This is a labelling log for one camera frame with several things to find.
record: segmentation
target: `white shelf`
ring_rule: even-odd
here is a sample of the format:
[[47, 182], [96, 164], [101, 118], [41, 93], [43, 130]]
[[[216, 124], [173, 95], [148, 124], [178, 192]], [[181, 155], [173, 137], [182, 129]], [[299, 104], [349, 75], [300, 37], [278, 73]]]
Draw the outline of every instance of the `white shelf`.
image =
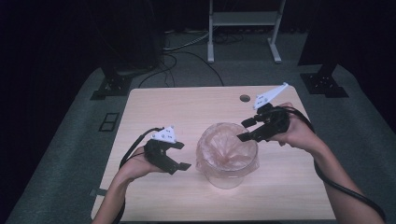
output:
[[214, 26], [275, 25], [276, 11], [214, 12]]

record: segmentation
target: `clear plastic bowl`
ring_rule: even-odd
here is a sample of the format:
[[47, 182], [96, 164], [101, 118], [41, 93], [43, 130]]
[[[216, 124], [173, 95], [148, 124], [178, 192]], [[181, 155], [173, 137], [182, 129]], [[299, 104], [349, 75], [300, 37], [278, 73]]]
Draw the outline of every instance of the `clear plastic bowl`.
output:
[[196, 169], [215, 187], [233, 189], [259, 168], [257, 142], [241, 142], [237, 137], [247, 131], [241, 125], [217, 123], [206, 129], [198, 141]]

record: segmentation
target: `black curtain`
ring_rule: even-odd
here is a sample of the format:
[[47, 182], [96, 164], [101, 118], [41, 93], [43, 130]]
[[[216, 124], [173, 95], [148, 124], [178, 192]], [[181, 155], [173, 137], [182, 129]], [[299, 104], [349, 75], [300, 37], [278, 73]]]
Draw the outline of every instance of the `black curtain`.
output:
[[396, 2], [322, 0], [299, 65], [335, 55], [396, 132]]
[[5, 222], [97, 67], [80, 1], [1, 1], [0, 222]]

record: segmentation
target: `forearm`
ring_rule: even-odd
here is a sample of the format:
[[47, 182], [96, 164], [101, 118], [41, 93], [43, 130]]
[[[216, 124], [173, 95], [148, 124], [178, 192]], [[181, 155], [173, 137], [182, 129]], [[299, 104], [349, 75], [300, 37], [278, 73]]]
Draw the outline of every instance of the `forearm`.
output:
[[92, 224], [112, 223], [122, 208], [125, 193], [132, 179], [115, 176]]
[[[318, 168], [331, 181], [362, 195], [361, 190], [324, 143], [321, 143], [317, 150], [310, 151], [310, 153]], [[339, 223], [383, 223], [378, 213], [365, 203], [328, 184], [325, 184], [325, 189]]]

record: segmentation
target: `right hand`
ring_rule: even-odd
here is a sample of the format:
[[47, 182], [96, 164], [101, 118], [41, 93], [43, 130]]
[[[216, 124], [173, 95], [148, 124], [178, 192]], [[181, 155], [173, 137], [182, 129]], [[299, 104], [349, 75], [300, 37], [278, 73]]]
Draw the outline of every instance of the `right hand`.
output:
[[[291, 103], [279, 106], [293, 107]], [[281, 146], [289, 144], [291, 147], [303, 149], [309, 153], [322, 147], [324, 143], [318, 138], [309, 127], [294, 114], [289, 114], [290, 126], [285, 133], [279, 133], [270, 138], [277, 141]]]

